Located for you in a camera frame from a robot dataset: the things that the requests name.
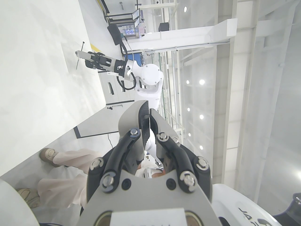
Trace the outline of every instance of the white label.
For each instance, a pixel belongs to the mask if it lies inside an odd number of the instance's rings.
[[[186,226],[184,208],[113,212],[110,226]]]
[[[108,75],[112,75],[112,76],[118,76],[118,73],[116,73],[116,72],[111,72],[111,71],[108,71],[107,74],[108,74]]]
[[[120,7],[121,10],[124,10],[124,7],[123,7],[123,4],[122,4],[121,1],[119,2],[119,7]]]

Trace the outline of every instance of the white ceiling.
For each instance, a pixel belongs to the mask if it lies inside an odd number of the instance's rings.
[[[238,18],[238,34],[230,44],[180,51],[183,124],[191,133],[187,141],[209,160],[214,182],[224,182],[276,213],[301,181],[301,3],[177,1],[179,28]],[[273,170],[281,152],[283,166],[293,171]],[[291,181],[289,189],[281,179]]]

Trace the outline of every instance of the black cable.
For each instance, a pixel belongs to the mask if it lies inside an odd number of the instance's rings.
[[[126,48],[126,46],[124,45],[124,43],[123,42],[121,42],[120,43],[120,49],[121,48],[123,48],[124,49],[124,51],[125,51],[125,53],[126,53],[126,55],[125,55],[125,62],[127,62],[127,60],[128,60],[128,51],[127,51],[127,48]],[[125,90],[131,90],[131,89],[134,89],[135,87],[136,87],[136,84],[137,84],[137,81],[136,81],[136,78],[135,78],[135,76],[133,75],[133,73],[131,72],[131,75],[132,75],[132,77],[133,77],[133,79],[134,79],[134,86],[132,87],[132,88],[126,88],[126,87],[124,87],[124,85],[120,82],[120,80],[119,80],[119,76],[117,76],[116,78],[117,78],[117,82],[118,82],[118,84],[123,88],[123,89],[125,89]]]
[[[110,140],[110,138],[109,138],[109,134],[108,134],[108,139],[109,139],[109,141],[110,141],[110,144],[111,144],[111,146],[112,146],[112,148],[113,148],[113,145],[112,145],[112,143],[111,143],[111,140]]]
[[[116,77],[116,78],[117,78],[117,81],[118,81],[118,84],[119,84],[123,89],[131,90],[131,89],[134,89],[134,88],[136,87],[137,80],[136,80],[136,78],[135,78],[135,76],[133,75],[132,72],[131,72],[131,75],[132,75],[132,77],[133,77],[133,79],[134,79],[134,85],[133,85],[132,88],[126,88],[126,87],[124,87],[124,85],[119,81],[119,77],[118,77],[118,76]]]

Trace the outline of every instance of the white robot body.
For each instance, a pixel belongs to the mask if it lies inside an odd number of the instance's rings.
[[[229,225],[281,226],[259,205],[224,184],[213,185],[211,205],[215,214]]]

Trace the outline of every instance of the white robot shell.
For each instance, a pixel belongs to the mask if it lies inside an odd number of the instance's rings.
[[[252,200],[224,184],[212,188],[212,208],[229,225],[281,226],[277,220]]]
[[[144,85],[156,85],[162,78],[162,72],[155,64],[147,64],[141,70],[141,82]]]

